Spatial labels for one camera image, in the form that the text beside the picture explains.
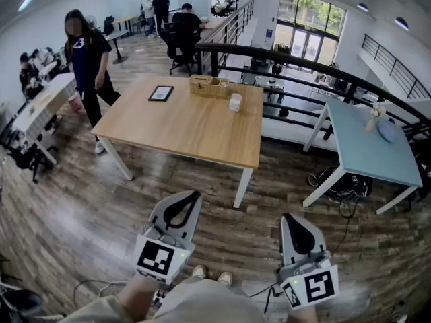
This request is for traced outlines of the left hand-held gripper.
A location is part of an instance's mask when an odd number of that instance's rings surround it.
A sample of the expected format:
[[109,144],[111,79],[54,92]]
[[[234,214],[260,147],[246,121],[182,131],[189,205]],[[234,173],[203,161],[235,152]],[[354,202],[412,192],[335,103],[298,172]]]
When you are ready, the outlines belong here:
[[173,282],[195,250],[193,236],[202,203],[201,193],[194,190],[156,204],[136,239],[133,265],[140,275],[166,285]]

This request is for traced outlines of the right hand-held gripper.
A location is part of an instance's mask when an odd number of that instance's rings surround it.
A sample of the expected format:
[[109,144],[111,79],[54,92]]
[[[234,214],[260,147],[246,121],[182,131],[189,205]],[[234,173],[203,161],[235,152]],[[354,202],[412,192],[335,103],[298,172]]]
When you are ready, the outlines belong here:
[[279,230],[281,266],[276,277],[290,309],[303,309],[337,297],[338,267],[331,264],[331,253],[320,229],[305,218],[285,213]]

